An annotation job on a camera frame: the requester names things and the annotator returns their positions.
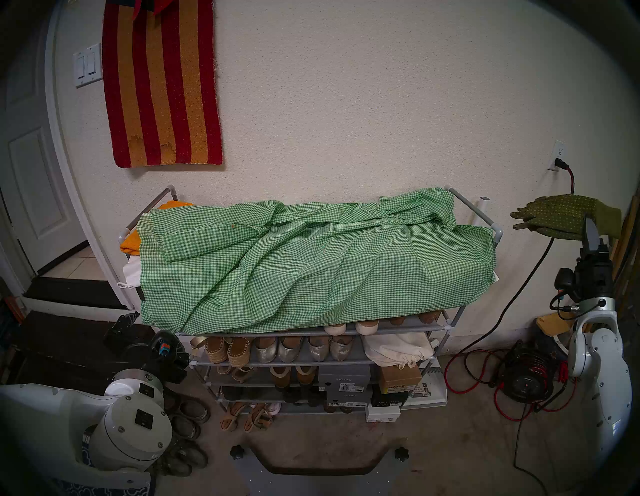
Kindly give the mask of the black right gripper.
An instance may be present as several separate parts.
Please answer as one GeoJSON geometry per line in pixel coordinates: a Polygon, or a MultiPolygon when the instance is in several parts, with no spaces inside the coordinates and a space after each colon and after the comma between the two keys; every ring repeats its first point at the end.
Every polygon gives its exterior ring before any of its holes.
{"type": "Polygon", "coordinates": [[[562,267],[555,277],[555,289],[581,303],[593,298],[613,298],[613,263],[609,245],[600,237],[596,223],[584,217],[582,253],[575,269],[562,267]]]}

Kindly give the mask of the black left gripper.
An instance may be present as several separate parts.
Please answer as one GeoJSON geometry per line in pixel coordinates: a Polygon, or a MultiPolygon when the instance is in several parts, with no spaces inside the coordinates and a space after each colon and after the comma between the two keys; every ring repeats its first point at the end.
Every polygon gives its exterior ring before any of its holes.
{"type": "Polygon", "coordinates": [[[136,369],[155,376],[162,384],[180,384],[187,376],[190,354],[172,333],[138,332],[140,313],[121,315],[104,335],[104,345],[117,357],[120,370],[136,369]]]}

